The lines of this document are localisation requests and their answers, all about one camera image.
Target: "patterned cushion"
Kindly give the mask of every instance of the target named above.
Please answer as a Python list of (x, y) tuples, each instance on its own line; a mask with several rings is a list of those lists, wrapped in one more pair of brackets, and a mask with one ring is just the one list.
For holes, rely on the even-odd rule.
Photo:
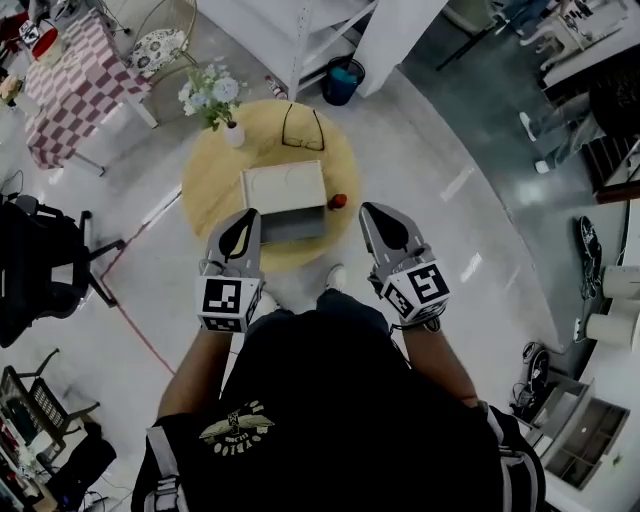
[(144, 78), (150, 78), (162, 66), (170, 62), (180, 51), (186, 39), (182, 30), (161, 28), (149, 32), (138, 41), (129, 54), (130, 67), (137, 69)]

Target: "pants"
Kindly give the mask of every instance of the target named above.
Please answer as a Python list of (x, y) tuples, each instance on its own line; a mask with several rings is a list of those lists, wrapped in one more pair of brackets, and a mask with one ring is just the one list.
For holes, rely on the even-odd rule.
[[(320, 295), (320, 297), (318, 297), (316, 310), (327, 313), (336, 318), (360, 321), (375, 326), (385, 334), (389, 332), (389, 324), (387, 324), (384, 315), (380, 313), (380, 311), (369, 306), (365, 306), (346, 293), (339, 292), (332, 288), (326, 290), (322, 295)], [(261, 325), (264, 325), (266, 322), (270, 322), (278, 318), (286, 318), (287, 316), (293, 316), (293, 313), (287, 309), (278, 309), (273, 313), (269, 313), (268, 315), (258, 318), (258, 320), (249, 326), (246, 337), (248, 338), (251, 336), (256, 329)]]
[(511, 27), (514, 30), (522, 30), (528, 22), (540, 19), (548, 3), (549, 0), (513, 0), (502, 10), (502, 13), (511, 20)]
[(573, 130), (562, 144), (544, 157), (544, 161), (549, 166), (549, 169), (555, 169), (567, 158), (575, 155), (582, 146), (604, 137), (606, 133), (600, 128), (591, 111), (588, 92), (570, 99), (563, 105), (560, 105), (551, 114), (541, 119), (531, 121), (529, 128), (535, 137), (549, 133), (572, 121), (579, 122), (579, 126)]

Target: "pink checkered tablecloth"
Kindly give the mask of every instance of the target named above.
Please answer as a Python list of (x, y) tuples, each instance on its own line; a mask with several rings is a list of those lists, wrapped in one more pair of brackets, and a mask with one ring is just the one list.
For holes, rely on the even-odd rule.
[(68, 46), (55, 66), (34, 62), (26, 77), (25, 92), (42, 107), (26, 123), (27, 146), (41, 169), (62, 167), (127, 94), (140, 101), (151, 90), (127, 68), (95, 9), (70, 25), (62, 39)]

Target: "sneaker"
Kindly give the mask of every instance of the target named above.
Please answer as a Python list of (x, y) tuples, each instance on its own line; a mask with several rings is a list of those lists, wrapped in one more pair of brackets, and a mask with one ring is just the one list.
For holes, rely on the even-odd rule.
[(329, 271), (329, 274), (327, 275), (327, 279), (325, 281), (325, 289), (334, 289), (341, 292), (346, 286), (347, 269), (344, 268), (344, 265), (342, 263), (338, 263)]
[(524, 129), (527, 131), (527, 135), (529, 136), (529, 140), (531, 142), (535, 142), (536, 140), (538, 140), (538, 139), (536, 139), (536, 136), (531, 131), (531, 119), (526, 114), (526, 112), (520, 112), (518, 114), (518, 116), (520, 117), (520, 122), (522, 123), (522, 126), (524, 126)]
[(505, 20), (505, 24), (502, 25), (498, 30), (495, 31), (494, 35), (499, 36), (500, 34), (502, 34), (502, 31), (507, 28), (507, 25), (509, 24), (509, 20)]
[(268, 315), (269, 313), (273, 313), (278, 309), (282, 309), (282, 306), (276, 299), (273, 298), (273, 295), (271, 295), (266, 290), (262, 290), (260, 301), (258, 302), (258, 306), (256, 307), (256, 318)]
[(547, 174), (550, 170), (547, 162), (544, 160), (536, 162), (536, 171), (538, 171), (538, 174)]

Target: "round wooden table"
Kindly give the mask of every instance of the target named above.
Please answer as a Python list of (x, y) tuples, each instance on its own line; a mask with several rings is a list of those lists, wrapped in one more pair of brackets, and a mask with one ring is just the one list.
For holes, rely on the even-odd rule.
[[(347, 205), (326, 210), (327, 234), (323, 237), (263, 245), (260, 268), (265, 272), (299, 267), (325, 253), (342, 236), (360, 205), (360, 178), (351, 146), (326, 117), (317, 112), (324, 151), (282, 145), (282, 125), (289, 105), (288, 101), (264, 100), (240, 106), (234, 117), (244, 127), (246, 139), (239, 149), (227, 144), (222, 129), (203, 131), (182, 179), (187, 219), (196, 236), (206, 243), (219, 221), (244, 208), (240, 185), (243, 170), (320, 160), (327, 201), (335, 194), (346, 194)], [(299, 103), (294, 103), (289, 112), (286, 133), (304, 144), (320, 141), (313, 111)]]

